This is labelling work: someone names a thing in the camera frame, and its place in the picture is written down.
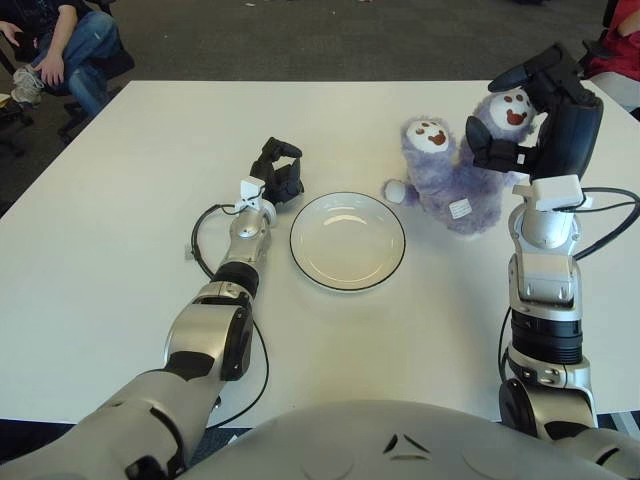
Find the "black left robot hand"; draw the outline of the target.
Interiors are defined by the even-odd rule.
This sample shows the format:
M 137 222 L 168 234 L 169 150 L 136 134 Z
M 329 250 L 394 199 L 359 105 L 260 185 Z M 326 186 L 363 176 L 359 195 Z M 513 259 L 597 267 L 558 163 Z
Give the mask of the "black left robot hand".
M 274 163 L 282 157 L 291 158 L 293 162 L 275 169 Z M 264 200 L 277 205 L 287 203 L 304 192 L 300 179 L 301 157 L 302 151 L 298 147 L 274 137 L 267 140 L 250 170 L 251 177 L 264 182 Z

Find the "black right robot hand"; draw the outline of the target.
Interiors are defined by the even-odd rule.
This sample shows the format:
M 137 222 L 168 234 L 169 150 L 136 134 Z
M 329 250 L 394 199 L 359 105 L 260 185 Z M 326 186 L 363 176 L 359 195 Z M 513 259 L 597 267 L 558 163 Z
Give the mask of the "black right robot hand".
M 585 173 L 595 146 L 603 102 L 584 88 L 579 64 L 567 49 L 555 43 L 489 83 L 492 93 L 522 87 L 532 106 L 547 115 L 537 143 L 525 147 L 494 138 L 482 121 L 470 116 L 466 138 L 476 167 L 527 174 L 532 180 Z

